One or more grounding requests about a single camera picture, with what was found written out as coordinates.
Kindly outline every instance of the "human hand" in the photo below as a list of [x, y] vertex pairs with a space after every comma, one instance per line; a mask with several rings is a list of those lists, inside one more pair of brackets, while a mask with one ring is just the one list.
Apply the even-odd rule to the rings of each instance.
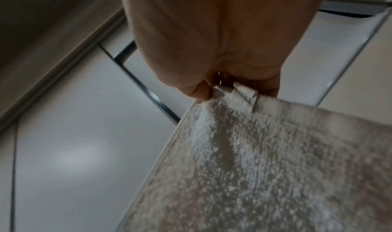
[[208, 100], [239, 82], [276, 97], [282, 65], [322, 0], [123, 0], [138, 48], [165, 84]]

